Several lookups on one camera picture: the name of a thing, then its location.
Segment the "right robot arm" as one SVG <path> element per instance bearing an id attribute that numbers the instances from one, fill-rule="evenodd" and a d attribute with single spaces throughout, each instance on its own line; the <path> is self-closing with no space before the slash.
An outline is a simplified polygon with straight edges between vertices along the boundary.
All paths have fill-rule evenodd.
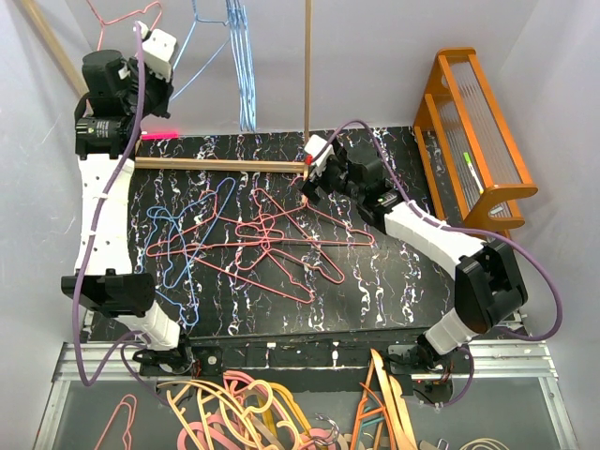
<path id="1" fill-rule="evenodd" d="M 366 224 L 403 241 L 438 264 L 454 281 L 454 305 L 396 360 L 437 372 L 452 352 L 521 308 L 528 299 L 513 249 L 499 239 L 483 241 L 450 232 L 415 203 L 406 201 L 383 173 L 378 156 L 353 156 L 338 142 L 311 136 L 305 147 L 303 194 L 318 203 L 336 192 L 356 205 Z"/>

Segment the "blue hanger hung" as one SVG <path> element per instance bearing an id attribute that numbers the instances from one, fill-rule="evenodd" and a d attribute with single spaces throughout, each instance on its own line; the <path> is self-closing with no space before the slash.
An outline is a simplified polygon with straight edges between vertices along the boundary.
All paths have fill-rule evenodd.
<path id="1" fill-rule="evenodd" d="M 171 101 L 183 97 L 230 44 L 229 1 L 190 1 L 191 19 L 173 63 Z"/>
<path id="2" fill-rule="evenodd" d="M 233 61 L 240 97 L 240 129 L 256 131 L 256 88 L 245 7 L 239 1 L 228 1 L 228 16 Z"/>
<path id="3" fill-rule="evenodd" d="M 248 30 L 248 16 L 246 8 L 241 4 L 242 19 L 243 19 L 243 50 L 246 57 L 246 70 L 247 70 L 247 101 L 249 105 L 249 132 L 255 132 L 257 127 L 257 110 L 256 110 L 256 86 L 255 86 L 255 75 L 253 67 L 253 58 L 251 51 L 251 43 L 249 39 Z"/>

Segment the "light blue wire hanger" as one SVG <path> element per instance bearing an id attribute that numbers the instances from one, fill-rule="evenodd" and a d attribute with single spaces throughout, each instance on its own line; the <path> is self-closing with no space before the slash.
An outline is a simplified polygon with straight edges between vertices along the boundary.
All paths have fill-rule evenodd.
<path id="1" fill-rule="evenodd" d="M 238 82 L 240 113 L 239 123 L 241 131 L 250 131 L 248 82 L 245 55 L 243 50 L 243 19 L 241 4 L 238 1 L 226 1 L 227 16 L 232 44 L 232 56 Z"/>

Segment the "pink wire hanger hung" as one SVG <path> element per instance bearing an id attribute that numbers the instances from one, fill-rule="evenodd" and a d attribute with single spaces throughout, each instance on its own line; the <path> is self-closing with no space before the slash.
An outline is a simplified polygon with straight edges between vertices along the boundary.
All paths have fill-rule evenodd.
<path id="1" fill-rule="evenodd" d="M 143 35 L 146 36 L 150 31 L 153 31 L 157 27 L 160 19 L 162 18 L 162 15 L 163 15 L 162 3 L 160 1 L 151 1 L 150 3 L 148 3 L 147 5 L 145 5 L 142 8 L 131 10 L 127 14 L 121 15 L 119 17 L 116 17 L 116 18 L 113 18 L 110 20 L 105 20 L 102 17 L 102 15 L 99 13 L 98 9 L 96 8 L 95 4 L 92 1 L 86 0 L 85 3 L 87 4 L 90 11 L 96 18 L 97 23 L 99 25 L 99 35 L 98 35 L 97 46 L 96 46 L 97 51 L 102 49 L 105 32 L 109 27 L 119 24 L 119 23 L 124 23 L 125 21 L 127 21 L 129 19 L 137 20 L 137 19 L 141 18 L 142 16 L 145 16 L 148 12 L 156 12 L 156 18 L 152 21 L 152 23 L 151 24 L 147 23 L 145 25 L 145 31 L 144 31 Z"/>

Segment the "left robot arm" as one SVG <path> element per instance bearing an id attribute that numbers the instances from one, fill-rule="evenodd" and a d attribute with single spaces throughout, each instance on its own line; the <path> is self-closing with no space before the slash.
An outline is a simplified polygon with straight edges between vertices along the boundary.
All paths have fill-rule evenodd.
<path id="1" fill-rule="evenodd" d="M 128 194 L 142 120 L 169 117 L 177 40 L 143 22 L 134 25 L 137 51 L 97 50 L 82 60 L 87 91 L 74 111 L 75 154 L 82 179 L 82 230 L 74 272 L 61 291 L 81 308 L 123 324 L 142 339 L 140 364 L 188 371 L 194 352 L 182 327 L 161 308 L 156 282 L 136 272 L 128 250 Z"/>

